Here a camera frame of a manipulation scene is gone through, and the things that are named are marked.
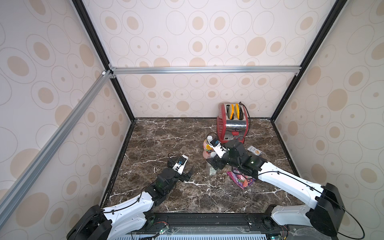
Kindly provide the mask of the clear pink drink bottle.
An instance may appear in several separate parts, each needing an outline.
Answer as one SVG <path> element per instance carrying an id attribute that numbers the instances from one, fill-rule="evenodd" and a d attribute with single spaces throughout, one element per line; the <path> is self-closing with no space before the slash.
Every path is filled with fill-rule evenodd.
<path id="1" fill-rule="evenodd" d="M 209 145 L 209 142 L 207 141 L 207 138 L 203 142 L 203 157 L 207 159 L 214 158 L 217 154 L 216 152 L 212 149 L 212 147 Z"/>

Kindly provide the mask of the green label water bottle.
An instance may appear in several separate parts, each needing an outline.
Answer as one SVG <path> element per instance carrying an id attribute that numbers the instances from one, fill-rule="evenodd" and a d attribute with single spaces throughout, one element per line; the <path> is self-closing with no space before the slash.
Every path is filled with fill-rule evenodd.
<path id="1" fill-rule="evenodd" d="M 207 163 L 207 173 L 209 176 L 214 176 L 217 173 L 217 170 L 215 170 L 211 164 Z"/>

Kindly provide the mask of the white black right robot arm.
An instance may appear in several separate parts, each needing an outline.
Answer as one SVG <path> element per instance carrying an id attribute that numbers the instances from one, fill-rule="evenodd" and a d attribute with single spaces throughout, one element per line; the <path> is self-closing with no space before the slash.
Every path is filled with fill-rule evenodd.
<path id="1" fill-rule="evenodd" d="M 286 172 L 261 156 L 249 154 L 238 140 L 222 144 L 207 136 L 205 143 L 216 153 L 207 160 L 216 171 L 230 166 L 234 175 L 269 183 L 302 202 L 299 206 L 273 207 L 271 219 L 276 224 L 309 226 L 332 239 L 337 237 L 346 211 L 335 185 L 320 185 Z"/>

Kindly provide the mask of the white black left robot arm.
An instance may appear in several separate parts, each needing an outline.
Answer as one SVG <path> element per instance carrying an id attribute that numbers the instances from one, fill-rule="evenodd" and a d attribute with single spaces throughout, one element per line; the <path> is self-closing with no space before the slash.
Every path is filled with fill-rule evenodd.
<path id="1" fill-rule="evenodd" d="M 149 212 L 163 203 L 176 184 L 188 182 L 194 173 L 184 168 L 165 168 L 157 179 L 137 196 L 112 207 L 90 207 L 66 236 L 68 240 L 114 240 L 140 230 L 149 221 Z"/>

